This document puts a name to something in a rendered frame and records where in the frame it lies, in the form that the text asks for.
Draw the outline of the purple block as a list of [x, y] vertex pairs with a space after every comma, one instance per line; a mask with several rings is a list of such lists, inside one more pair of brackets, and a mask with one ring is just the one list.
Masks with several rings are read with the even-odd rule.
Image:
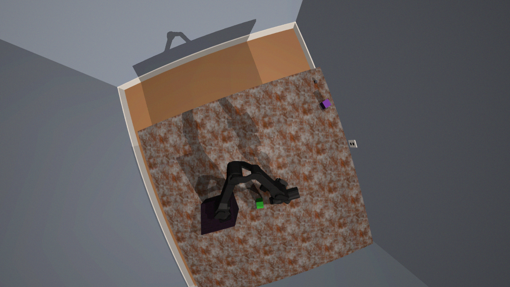
[[328, 106], [331, 105], [331, 103], [329, 102], [329, 100], [324, 100], [322, 103], [320, 103], [322, 109], [326, 109]]

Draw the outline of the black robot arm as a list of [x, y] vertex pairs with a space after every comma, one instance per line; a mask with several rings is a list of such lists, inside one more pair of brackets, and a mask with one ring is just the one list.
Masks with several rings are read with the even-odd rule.
[[[251, 174], [243, 176], [242, 168], [251, 171]], [[230, 197], [235, 185], [246, 183], [252, 179], [256, 179], [263, 187], [266, 187], [271, 196], [270, 204], [281, 204], [285, 200], [293, 200], [300, 198], [297, 187], [286, 189], [288, 183], [283, 179], [276, 178], [274, 181], [267, 175], [258, 165], [251, 165], [244, 161], [232, 161], [227, 165], [227, 178], [222, 189], [222, 193], [215, 199], [214, 218], [219, 219], [220, 223], [231, 220], [231, 203]]]

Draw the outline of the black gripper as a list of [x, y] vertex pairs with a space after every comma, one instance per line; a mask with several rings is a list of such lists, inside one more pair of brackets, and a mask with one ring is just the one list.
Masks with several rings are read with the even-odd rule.
[[[262, 190], [262, 191], [264, 191], [264, 192], [269, 191], [266, 187], [263, 187], [263, 185], [261, 185], [261, 186], [260, 186], [260, 190]], [[291, 200], [289, 200], [289, 201], [288, 201], [288, 200], [285, 200], [285, 201], [284, 201], [284, 203], [286, 203], [286, 204], [289, 204], [290, 202], [291, 202]]]

